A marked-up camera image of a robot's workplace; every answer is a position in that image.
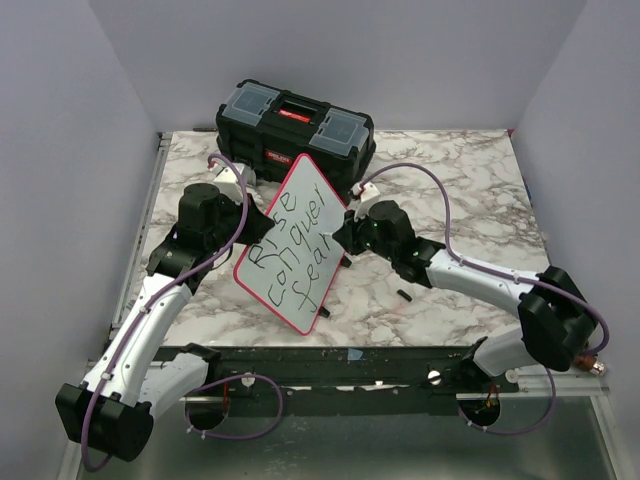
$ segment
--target marble table top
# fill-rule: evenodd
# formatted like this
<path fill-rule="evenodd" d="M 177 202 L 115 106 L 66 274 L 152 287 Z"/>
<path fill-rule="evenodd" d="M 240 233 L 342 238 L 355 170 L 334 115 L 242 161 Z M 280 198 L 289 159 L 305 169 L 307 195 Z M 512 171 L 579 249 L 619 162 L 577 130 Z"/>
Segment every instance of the marble table top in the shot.
<path fill-rule="evenodd" d="M 139 291 L 149 253 L 177 219 L 184 188 L 212 180 L 206 158 L 216 134 L 174 133 L 134 289 Z M 511 268 L 542 271 L 548 260 L 509 137 L 499 131 L 377 132 L 372 172 L 398 161 L 420 163 L 445 184 L 452 203 L 454 248 Z M 438 188 L 415 170 L 397 169 L 376 180 L 380 192 L 404 208 L 417 234 L 442 241 L 444 209 Z M 258 181 L 256 203 L 266 209 L 277 184 Z M 327 296 L 329 318 L 308 336 L 296 333 L 237 285 L 229 262 L 209 273 L 169 329 L 164 344 L 210 346 L 469 345 L 499 334 L 517 320 L 461 294 L 401 280 L 373 254 L 352 258 Z M 396 291 L 413 297 L 407 302 Z"/>

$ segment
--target wall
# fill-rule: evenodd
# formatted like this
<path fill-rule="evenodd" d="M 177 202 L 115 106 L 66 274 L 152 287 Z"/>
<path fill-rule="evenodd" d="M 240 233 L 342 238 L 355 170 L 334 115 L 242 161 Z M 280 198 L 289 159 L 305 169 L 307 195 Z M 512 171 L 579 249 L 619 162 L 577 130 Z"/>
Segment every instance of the wall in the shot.
<path fill-rule="evenodd" d="M 158 143 L 82 0 L 0 14 L 0 478 L 55 478 L 54 398 L 106 338 Z"/>
<path fill-rule="evenodd" d="M 382 128 L 515 126 L 584 0 L 89 0 L 152 120 L 211 125 L 244 78 Z"/>
<path fill-rule="evenodd" d="M 514 147 L 554 263 L 611 325 L 613 406 L 640 472 L 640 3 L 590 0 Z"/>

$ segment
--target black toolbox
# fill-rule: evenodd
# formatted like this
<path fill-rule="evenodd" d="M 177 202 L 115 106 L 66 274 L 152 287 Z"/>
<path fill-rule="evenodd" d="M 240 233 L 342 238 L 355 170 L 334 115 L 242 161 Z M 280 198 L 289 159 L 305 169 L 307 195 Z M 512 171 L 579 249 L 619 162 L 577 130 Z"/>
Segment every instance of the black toolbox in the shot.
<path fill-rule="evenodd" d="M 216 115 L 220 152 L 282 182 L 301 153 L 308 153 L 345 201 L 376 149 L 369 115 L 245 80 Z"/>

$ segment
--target red logo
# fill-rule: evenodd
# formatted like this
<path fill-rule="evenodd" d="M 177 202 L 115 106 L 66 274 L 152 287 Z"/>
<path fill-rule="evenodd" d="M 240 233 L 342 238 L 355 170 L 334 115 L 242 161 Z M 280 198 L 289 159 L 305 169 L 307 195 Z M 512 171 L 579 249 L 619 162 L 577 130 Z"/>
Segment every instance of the red logo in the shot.
<path fill-rule="evenodd" d="M 283 117 L 293 118 L 294 120 L 298 120 L 299 122 L 309 123 L 311 121 L 311 117 L 300 115 L 299 113 L 293 113 L 289 110 L 285 110 L 284 108 L 278 110 L 278 114 L 282 115 Z"/>
<path fill-rule="evenodd" d="M 264 155 L 271 160 L 284 163 L 285 165 L 291 165 L 293 163 L 293 158 L 287 157 L 286 155 L 282 155 L 278 152 L 272 152 L 271 150 L 265 150 Z"/>

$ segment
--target purple cable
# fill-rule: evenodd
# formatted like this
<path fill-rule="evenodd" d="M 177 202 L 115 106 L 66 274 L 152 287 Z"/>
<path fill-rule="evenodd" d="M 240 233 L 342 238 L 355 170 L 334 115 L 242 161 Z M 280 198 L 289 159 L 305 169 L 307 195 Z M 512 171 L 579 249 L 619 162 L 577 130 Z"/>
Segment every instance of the purple cable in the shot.
<path fill-rule="evenodd" d="M 218 385 L 223 385 L 225 383 L 232 382 L 234 380 L 240 380 L 242 378 L 255 378 L 257 380 L 263 380 L 275 389 L 276 394 L 278 395 L 278 412 L 276 413 L 276 418 L 273 420 L 271 425 L 269 425 L 267 428 L 265 428 L 264 430 L 258 433 L 252 433 L 250 435 L 225 435 L 223 433 L 213 433 L 213 432 L 207 432 L 206 430 L 198 430 L 191 423 L 191 417 L 189 415 L 189 412 L 187 411 L 185 413 L 185 418 L 187 419 L 189 428 L 193 429 L 195 432 L 198 432 L 201 435 L 206 435 L 207 437 L 212 437 L 212 438 L 219 438 L 222 440 L 253 440 L 254 438 L 259 438 L 259 437 L 262 437 L 263 435 L 266 435 L 271 430 L 276 428 L 276 426 L 280 422 L 280 418 L 282 418 L 282 410 L 284 408 L 284 399 L 282 398 L 282 392 L 280 391 L 280 387 L 278 386 L 278 384 L 273 380 L 271 380 L 269 377 L 265 377 L 264 375 L 258 375 L 257 373 L 245 373 L 242 375 L 234 375 L 232 377 L 216 380 L 215 382 L 211 382 L 208 385 L 204 385 L 200 388 L 196 388 L 191 393 L 202 392 L 204 390 L 208 390 L 209 388 L 217 387 Z"/>
<path fill-rule="evenodd" d="M 493 429 L 493 428 L 485 428 L 485 427 L 481 427 L 480 425 L 476 425 L 471 420 L 469 420 L 469 418 L 467 418 L 467 416 L 464 414 L 464 412 L 460 407 L 458 407 L 458 414 L 467 422 L 467 424 L 471 428 L 475 428 L 476 430 L 480 430 L 484 433 L 490 433 L 491 435 L 514 436 L 514 435 L 522 435 L 525 433 L 533 432 L 534 430 L 540 428 L 545 423 L 547 423 L 551 418 L 551 415 L 553 415 L 553 412 L 556 409 L 556 403 L 557 403 L 556 402 L 557 400 L 556 382 L 553 380 L 553 375 L 551 374 L 551 370 L 549 370 L 548 368 L 545 368 L 545 370 L 547 371 L 547 375 L 549 376 L 549 383 L 551 384 L 551 404 L 549 405 L 549 409 L 547 410 L 547 413 L 545 413 L 544 416 L 533 425 L 522 428 L 520 430 L 499 430 L 499 429 Z"/>
<path fill-rule="evenodd" d="M 515 277 L 513 277 L 512 275 L 509 275 L 508 273 L 504 273 L 504 272 L 501 272 L 499 270 L 494 270 L 493 268 L 485 267 L 484 265 L 478 265 L 477 263 L 470 262 L 469 260 L 463 259 L 456 252 L 454 252 L 453 248 L 451 247 L 451 207 L 450 207 L 450 204 L 449 204 L 449 195 L 447 195 L 447 191 L 444 188 L 444 185 L 442 184 L 440 179 L 438 177 L 436 177 L 435 174 L 433 172 L 431 172 L 431 170 L 423 167 L 422 165 L 418 165 L 418 164 L 415 164 L 415 163 L 409 163 L 409 162 L 395 163 L 393 165 L 387 165 L 386 167 L 382 167 L 380 170 L 377 170 L 376 172 L 373 172 L 365 180 L 360 182 L 360 187 L 362 187 L 364 184 L 370 182 L 371 180 L 373 180 L 375 177 L 377 177 L 381 173 L 384 173 L 387 170 L 391 170 L 391 169 L 394 169 L 394 168 L 400 168 L 400 167 L 416 168 L 416 169 L 420 170 L 421 172 L 424 172 L 427 175 L 429 175 L 429 177 L 431 177 L 431 179 L 436 183 L 436 185 L 438 185 L 438 188 L 440 189 L 440 192 L 442 193 L 442 199 L 444 200 L 444 214 L 445 214 L 444 244 L 445 244 L 445 246 L 447 248 L 447 252 L 449 253 L 449 255 L 451 255 L 451 257 L 453 259 L 455 259 L 457 262 L 460 262 L 461 264 L 466 265 L 468 267 L 471 267 L 471 268 L 473 268 L 475 270 L 478 270 L 478 271 L 483 272 L 483 273 L 487 273 L 489 275 L 494 275 L 494 276 L 502 278 L 504 280 L 515 281 L 516 283 L 517 282 L 522 282 L 522 283 L 526 283 L 527 285 L 533 285 L 535 287 L 545 288 L 545 289 L 547 289 L 547 290 L 549 290 L 549 291 L 551 291 L 553 293 L 556 293 L 558 295 L 563 296 L 564 298 L 566 298 L 567 300 L 570 300 L 571 302 L 574 302 L 574 303 L 580 305 L 587 312 L 589 312 L 589 314 L 593 318 L 596 319 L 596 321 L 600 324 L 600 327 L 602 328 L 602 341 L 600 342 L 600 344 L 597 347 L 594 347 L 594 348 L 592 348 L 590 350 L 585 351 L 584 354 L 585 355 L 595 355 L 596 353 L 601 352 L 607 346 L 607 344 L 609 343 L 609 326 L 607 325 L 607 322 L 602 317 L 602 315 L 600 315 L 600 312 L 598 312 L 595 308 L 593 308 L 591 305 L 589 305 L 587 302 L 585 302 L 581 298 L 578 298 L 578 297 L 576 297 L 575 295 L 572 295 L 569 292 L 565 292 L 561 288 L 555 287 L 554 285 L 550 285 L 550 284 L 548 284 L 546 282 L 541 282 L 540 280 L 535 280 L 535 279 L 532 279 L 532 278 L 523 278 L 523 277 L 519 277 L 519 278 L 516 279 Z"/>
<path fill-rule="evenodd" d="M 197 267 L 194 267 L 188 272 L 185 272 L 182 275 L 178 276 L 175 280 L 169 282 L 166 286 L 164 286 L 156 294 L 154 294 L 149 299 L 149 301 L 144 305 L 144 308 L 146 310 L 151 310 L 151 307 L 160 299 L 160 297 L 162 297 L 165 293 L 167 293 L 171 288 L 184 282 L 187 278 L 198 273 L 200 270 L 207 268 L 209 265 L 213 265 L 213 263 L 218 258 L 220 258 L 227 250 L 229 250 L 233 246 L 237 238 L 240 236 L 240 233 L 242 233 L 242 229 L 244 228 L 244 224 L 247 221 L 247 214 L 249 211 L 249 200 L 248 200 L 249 197 L 247 194 L 247 184 L 244 181 L 244 178 L 242 177 L 238 169 L 235 167 L 235 165 L 231 163 L 231 161 L 229 161 L 226 157 L 224 157 L 223 155 L 220 155 L 219 153 L 212 153 L 211 155 L 209 155 L 209 158 L 207 159 L 207 164 L 210 167 L 212 166 L 211 161 L 214 158 L 221 160 L 222 163 L 224 163 L 228 168 L 230 168 L 231 171 L 236 176 L 236 178 L 238 179 L 238 183 L 240 184 L 240 189 L 242 190 L 242 215 L 240 216 L 240 223 L 238 224 L 238 228 L 236 229 L 235 233 L 231 236 L 229 241 L 220 250 L 218 250 L 209 260 L 202 262 Z M 118 348 L 116 348 L 116 351 L 113 353 L 111 360 L 107 364 L 105 373 L 111 374 L 113 372 L 113 369 L 118 363 L 118 360 L 122 355 L 122 352 L 126 348 L 127 344 L 129 343 L 129 340 L 133 336 L 133 333 L 135 332 L 136 328 L 138 328 L 138 325 L 140 324 L 140 322 L 142 321 L 145 315 L 146 313 L 141 311 L 135 317 L 135 319 L 131 323 L 131 326 L 123 335 L 122 341 L 118 345 Z M 93 415 L 93 410 L 95 409 L 96 403 L 98 402 L 98 398 L 100 397 L 100 393 L 104 389 L 104 386 L 106 385 L 106 383 L 107 383 L 107 380 L 105 380 L 104 378 L 98 382 L 98 385 L 96 386 L 96 389 L 93 392 L 93 395 L 91 395 L 91 399 L 89 400 L 89 405 L 87 406 L 87 411 L 84 414 L 84 420 L 82 422 L 82 434 L 80 437 L 82 463 L 84 464 L 84 468 L 86 468 L 89 472 L 97 472 L 98 470 L 102 469 L 107 464 L 107 462 L 111 459 L 111 455 L 107 455 L 100 462 L 100 464 L 96 466 L 92 465 L 89 460 L 89 427 L 91 425 L 91 416 Z"/>

